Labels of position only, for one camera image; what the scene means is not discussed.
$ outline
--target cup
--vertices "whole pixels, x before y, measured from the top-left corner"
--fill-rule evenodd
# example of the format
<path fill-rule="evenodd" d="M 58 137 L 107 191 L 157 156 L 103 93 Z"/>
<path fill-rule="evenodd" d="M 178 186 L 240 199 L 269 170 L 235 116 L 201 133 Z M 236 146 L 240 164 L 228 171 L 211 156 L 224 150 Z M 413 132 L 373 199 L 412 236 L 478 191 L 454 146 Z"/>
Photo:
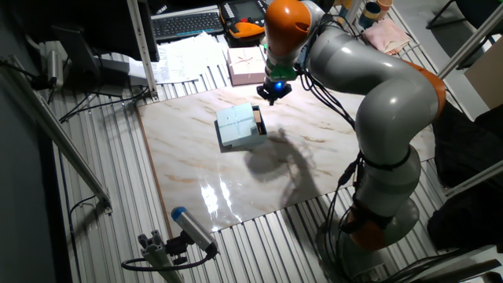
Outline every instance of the cup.
<path fill-rule="evenodd" d="M 372 27 L 374 22 L 376 22 L 379 13 L 380 13 L 380 6 L 377 3 L 367 2 L 365 4 L 365 8 L 363 9 L 362 15 L 360 16 L 358 24 L 362 26 L 362 28 L 364 29 Z"/>
<path fill-rule="evenodd" d="M 339 15 L 342 17 L 345 17 L 347 15 L 347 12 L 351 8 L 351 5 L 353 5 L 353 0 L 344 0 L 342 2 L 342 7 L 340 7 Z"/>
<path fill-rule="evenodd" d="M 391 5 L 393 5 L 393 0 L 377 0 L 376 3 L 380 7 L 380 13 L 376 21 L 380 21 L 384 19 L 384 17 L 387 14 L 387 11 L 391 8 Z"/>

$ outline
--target metal grating floor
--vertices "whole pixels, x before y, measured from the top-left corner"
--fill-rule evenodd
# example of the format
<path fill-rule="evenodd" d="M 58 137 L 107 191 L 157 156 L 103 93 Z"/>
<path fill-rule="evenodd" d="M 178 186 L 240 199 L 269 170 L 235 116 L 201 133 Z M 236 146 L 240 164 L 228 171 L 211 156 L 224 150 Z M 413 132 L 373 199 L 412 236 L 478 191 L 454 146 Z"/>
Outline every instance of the metal grating floor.
<path fill-rule="evenodd" d="M 409 30 L 394 9 L 388 15 L 399 27 Z M 226 45 L 222 35 L 215 37 L 215 40 Z M 109 56 L 125 61 L 119 54 Z M 421 46 L 408 52 L 404 59 L 431 72 L 436 71 Z M 229 85 L 224 61 L 208 66 L 199 81 L 159 85 L 159 100 Z M 130 96 L 131 93 L 125 90 L 124 97 Z M 83 94 L 58 94 L 51 107 L 56 116 L 61 117 L 84 98 Z M 91 95 L 84 105 L 93 106 L 117 100 L 114 97 Z M 138 103 L 153 102 L 152 99 L 145 99 Z M 72 221 L 77 255 L 72 251 L 68 218 L 64 214 L 74 282 L 79 281 L 75 259 L 79 261 L 82 282 L 162 282 L 157 273 L 135 273 L 120 267 L 125 259 L 140 257 L 140 245 L 137 242 L 139 234 L 159 230 L 165 238 L 168 235 L 134 106 L 115 104 L 82 112 L 70 119 L 64 128 L 108 188 L 114 211 L 111 215 L 99 211 L 96 200 L 89 200 L 75 210 Z M 59 164 L 57 148 L 54 148 Z M 66 182 L 70 206 L 91 197 L 92 192 L 68 161 L 65 158 L 62 161 L 63 166 L 57 166 L 61 196 L 64 195 L 63 184 Z M 446 198 L 441 193 L 435 164 L 428 160 L 422 163 L 422 168 L 420 185 L 412 196 L 420 208 L 420 221 L 405 239 L 384 250 L 387 256 L 383 273 L 393 274 L 417 259 L 437 255 L 429 241 L 426 224 L 431 213 Z M 338 216 L 350 205 L 350 193 L 351 188 L 342 191 L 342 202 L 336 208 Z M 182 271 L 185 281 L 327 282 L 314 252 L 314 235 L 323 222 L 332 197 L 333 193 L 330 193 L 213 233 L 221 255 L 203 266 Z M 62 201 L 61 205 L 66 211 L 66 203 Z M 190 262 L 202 258 L 198 248 L 190 248 L 186 256 Z"/>

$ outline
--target stack of papers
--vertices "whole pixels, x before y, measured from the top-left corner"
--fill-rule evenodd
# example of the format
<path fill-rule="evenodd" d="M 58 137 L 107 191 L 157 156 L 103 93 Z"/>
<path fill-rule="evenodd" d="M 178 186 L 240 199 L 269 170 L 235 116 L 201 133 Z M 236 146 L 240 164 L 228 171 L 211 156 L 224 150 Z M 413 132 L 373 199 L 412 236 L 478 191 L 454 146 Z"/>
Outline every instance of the stack of papers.
<path fill-rule="evenodd" d="M 224 45 L 210 35 L 202 34 L 177 42 L 157 46 L 159 62 L 152 62 L 157 84 L 198 80 L 208 66 L 225 62 Z M 141 61 L 129 59 L 130 73 L 145 78 Z"/>

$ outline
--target pink box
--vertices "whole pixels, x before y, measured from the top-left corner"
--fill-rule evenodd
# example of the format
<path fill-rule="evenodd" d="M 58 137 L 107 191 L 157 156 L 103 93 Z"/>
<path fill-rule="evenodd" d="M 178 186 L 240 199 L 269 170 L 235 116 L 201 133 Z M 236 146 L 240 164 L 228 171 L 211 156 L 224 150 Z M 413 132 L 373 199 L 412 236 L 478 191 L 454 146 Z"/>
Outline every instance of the pink box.
<path fill-rule="evenodd" d="M 228 54 L 233 86 L 264 82 L 266 62 L 259 47 L 229 48 Z"/>

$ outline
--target small box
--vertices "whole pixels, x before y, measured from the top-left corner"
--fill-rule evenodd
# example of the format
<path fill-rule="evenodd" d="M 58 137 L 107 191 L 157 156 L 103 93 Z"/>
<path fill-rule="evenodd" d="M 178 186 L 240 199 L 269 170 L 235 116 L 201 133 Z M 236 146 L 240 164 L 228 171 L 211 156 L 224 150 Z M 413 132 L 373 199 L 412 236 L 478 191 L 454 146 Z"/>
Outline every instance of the small box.
<path fill-rule="evenodd" d="M 267 139 L 260 108 L 249 102 L 217 111 L 217 124 L 223 146 L 254 145 Z"/>
<path fill-rule="evenodd" d="M 233 86 L 264 82 L 266 63 L 260 47 L 229 48 L 228 54 Z"/>

